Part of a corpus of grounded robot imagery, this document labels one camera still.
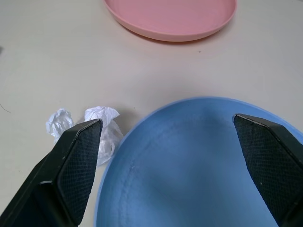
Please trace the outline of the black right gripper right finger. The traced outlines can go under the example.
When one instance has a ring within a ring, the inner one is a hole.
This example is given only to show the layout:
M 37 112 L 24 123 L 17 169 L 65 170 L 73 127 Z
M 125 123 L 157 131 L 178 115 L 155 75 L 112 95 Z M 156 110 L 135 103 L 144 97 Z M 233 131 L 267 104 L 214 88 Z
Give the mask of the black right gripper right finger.
M 269 120 L 233 117 L 248 172 L 279 227 L 303 227 L 303 144 Z

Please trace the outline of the blue round plate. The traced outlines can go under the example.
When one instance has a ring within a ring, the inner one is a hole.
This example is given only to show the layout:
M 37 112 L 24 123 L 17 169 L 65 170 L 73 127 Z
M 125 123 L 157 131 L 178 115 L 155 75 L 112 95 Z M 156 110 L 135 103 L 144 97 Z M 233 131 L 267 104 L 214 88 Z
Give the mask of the blue round plate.
M 122 140 L 100 183 L 94 227 L 278 227 L 246 168 L 232 122 L 257 106 L 199 97 L 155 111 Z

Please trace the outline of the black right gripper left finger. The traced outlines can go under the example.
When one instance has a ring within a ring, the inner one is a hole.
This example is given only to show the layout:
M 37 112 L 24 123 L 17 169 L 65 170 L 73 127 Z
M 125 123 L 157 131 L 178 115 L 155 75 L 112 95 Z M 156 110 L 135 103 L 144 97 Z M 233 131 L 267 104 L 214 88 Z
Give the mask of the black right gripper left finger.
M 0 215 L 0 227 L 78 227 L 97 168 L 101 119 L 66 130 Z

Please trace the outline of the small crumpled white paper ball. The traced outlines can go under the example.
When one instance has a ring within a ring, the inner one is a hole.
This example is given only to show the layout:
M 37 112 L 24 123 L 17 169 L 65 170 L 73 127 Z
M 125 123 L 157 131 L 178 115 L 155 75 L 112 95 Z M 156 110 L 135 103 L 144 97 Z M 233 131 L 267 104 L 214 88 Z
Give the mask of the small crumpled white paper ball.
M 54 137 L 54 144 L 56 144 L 62 134 L 74 126 L 74 122 L 71 113 L 64 108 L 60 108 L 50 116 L 45 125 L 46 132 Z

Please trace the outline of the pink round plate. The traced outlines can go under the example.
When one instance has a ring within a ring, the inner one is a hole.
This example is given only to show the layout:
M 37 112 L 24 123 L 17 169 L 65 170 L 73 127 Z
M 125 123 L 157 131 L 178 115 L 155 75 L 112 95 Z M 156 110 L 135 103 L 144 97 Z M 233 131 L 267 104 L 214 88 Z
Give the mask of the pink round plate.
M 221 30 L 233 18 L 237 0 L 103 0 L 128 30 L 159 41 L 189 42 Z

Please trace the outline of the large crumpled white paper ball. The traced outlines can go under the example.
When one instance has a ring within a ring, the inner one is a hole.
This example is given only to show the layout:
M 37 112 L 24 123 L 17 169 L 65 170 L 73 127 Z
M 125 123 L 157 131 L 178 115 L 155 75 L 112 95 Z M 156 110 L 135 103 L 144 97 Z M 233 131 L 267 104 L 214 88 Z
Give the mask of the large crumpled white paper ball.
M 119 126 L 114 121 L 119 112 L 111 107 L 96 106 L 85 111 L 85 121 L 101 119 L 103 123 L 98 150 L 97 167 L 105 164 L 114 154 L 124 137 Z

